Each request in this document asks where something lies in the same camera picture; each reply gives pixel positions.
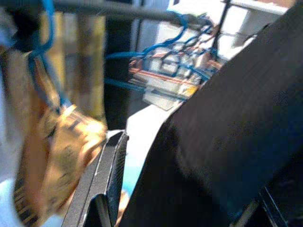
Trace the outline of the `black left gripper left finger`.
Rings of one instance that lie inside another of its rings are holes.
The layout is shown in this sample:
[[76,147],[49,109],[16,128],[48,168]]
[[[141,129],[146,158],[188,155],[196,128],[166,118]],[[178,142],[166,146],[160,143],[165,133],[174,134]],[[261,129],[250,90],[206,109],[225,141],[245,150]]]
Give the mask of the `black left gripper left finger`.
[[113,227],[124,176],[126,131],[117,131],[89,165],[63,220],[64,227]]

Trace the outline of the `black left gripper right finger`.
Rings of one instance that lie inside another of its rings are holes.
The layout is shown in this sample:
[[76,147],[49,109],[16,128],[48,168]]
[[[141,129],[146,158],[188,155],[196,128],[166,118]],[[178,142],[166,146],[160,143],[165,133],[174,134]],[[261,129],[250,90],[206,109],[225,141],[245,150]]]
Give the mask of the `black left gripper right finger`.
[[258,197],[254,199],[233,222],[234,227],[246,227],[253,220],[255,213],[261,210],[265,214],[265,220],[270,222],[271,227],[287,227],[288,221],[283,217],[279,207],[269,192],[268,187],[263,187]]

